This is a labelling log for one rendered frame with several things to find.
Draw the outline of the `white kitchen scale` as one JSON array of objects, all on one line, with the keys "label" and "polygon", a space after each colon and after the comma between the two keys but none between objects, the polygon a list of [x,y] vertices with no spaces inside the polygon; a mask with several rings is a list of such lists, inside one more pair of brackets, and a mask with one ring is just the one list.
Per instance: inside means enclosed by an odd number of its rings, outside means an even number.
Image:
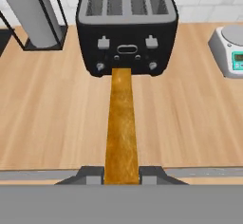
[{"label": "white kitchen scale", "polygon": [[216,28],[208,45],[224,77],[243,79],[243,25]]}]

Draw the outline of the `black four-slot toaster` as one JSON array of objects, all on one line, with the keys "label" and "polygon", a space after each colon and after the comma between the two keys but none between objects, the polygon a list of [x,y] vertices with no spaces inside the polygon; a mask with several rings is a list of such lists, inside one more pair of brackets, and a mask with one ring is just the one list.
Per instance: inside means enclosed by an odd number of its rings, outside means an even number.
[{"label": "black four-slot toaster", "polygon": [[175,0],[79,0],[76,27],[86,70],[114,68],[158,76],[168,66],[178,29]]}]

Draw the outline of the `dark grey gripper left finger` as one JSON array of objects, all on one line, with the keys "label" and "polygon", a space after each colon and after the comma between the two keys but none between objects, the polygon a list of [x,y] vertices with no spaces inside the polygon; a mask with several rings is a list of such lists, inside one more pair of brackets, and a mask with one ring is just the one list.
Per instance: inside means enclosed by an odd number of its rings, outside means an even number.
[{"label": "dark grey gripper left finger", "polygon": [[63,179],[57,184],[73,185],[103,185],[103,166],[82,166],[75,176]]}]

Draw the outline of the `grey paper towel roll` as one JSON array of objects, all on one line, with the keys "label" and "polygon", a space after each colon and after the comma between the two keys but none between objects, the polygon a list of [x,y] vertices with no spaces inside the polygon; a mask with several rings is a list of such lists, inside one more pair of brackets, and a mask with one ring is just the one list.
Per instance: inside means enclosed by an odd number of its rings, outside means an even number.
[{"label": "grey paper towel roll", "polygon": [[57,44],[39,0],[7,2],[35,47],[52,47]]}]

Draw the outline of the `golden brown bread slice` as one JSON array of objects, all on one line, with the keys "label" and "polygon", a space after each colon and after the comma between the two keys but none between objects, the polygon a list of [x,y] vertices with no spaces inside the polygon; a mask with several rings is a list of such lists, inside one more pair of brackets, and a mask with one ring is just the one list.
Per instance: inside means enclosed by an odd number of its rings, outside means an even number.
[{"label": "golden brown bread slice", "polygon": [[132,77],[128,68],[112,69],[104,183],[139,183]]}]

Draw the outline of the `black paper towel holder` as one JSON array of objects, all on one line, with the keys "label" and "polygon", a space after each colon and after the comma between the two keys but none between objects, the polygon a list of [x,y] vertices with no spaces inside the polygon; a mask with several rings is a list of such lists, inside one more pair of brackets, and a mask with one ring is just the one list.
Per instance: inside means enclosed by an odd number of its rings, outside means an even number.
[{"label": "black paper towel holder", "polygon": [[67,20],[61,0],[57,0],[64,25],[58,23],[50,0],[6,0],[28,39],[23,44],[0,10],[0,18],[24,51],[62,50],[67,33]]}]

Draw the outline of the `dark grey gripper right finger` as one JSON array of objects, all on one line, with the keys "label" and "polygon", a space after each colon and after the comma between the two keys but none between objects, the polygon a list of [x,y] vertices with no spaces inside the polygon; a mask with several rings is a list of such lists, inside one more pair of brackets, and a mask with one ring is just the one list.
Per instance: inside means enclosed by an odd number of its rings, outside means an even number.
[{"label": "dark grey gripper right finger", "polygon": [[186,185],[186,182],[166,174],[161,166],[140,166],[140,185]]}]

